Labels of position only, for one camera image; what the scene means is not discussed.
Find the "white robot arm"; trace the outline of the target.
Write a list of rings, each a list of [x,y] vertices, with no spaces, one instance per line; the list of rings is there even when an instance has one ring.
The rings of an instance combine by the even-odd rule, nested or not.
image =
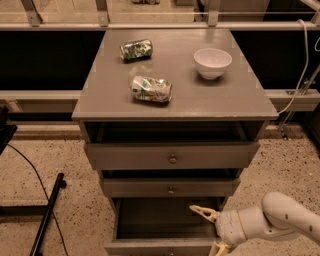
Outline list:
[[[218,239],[209,256],[225,256],[250,239],[287,241],[303,235],[320,245],[320,216],[280,192],[269,192],[261,206],[218,212],[190,205],[189,208],[214,224]]]

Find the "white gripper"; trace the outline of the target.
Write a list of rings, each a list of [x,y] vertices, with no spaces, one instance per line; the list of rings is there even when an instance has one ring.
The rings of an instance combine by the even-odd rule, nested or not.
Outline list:
[[[239,245],[247,241],[240,210],[219,213],[211,208],[190,205],[190,210],[214,223],[218,236],[223,242],[214,242],[208,256],[225,256]]]

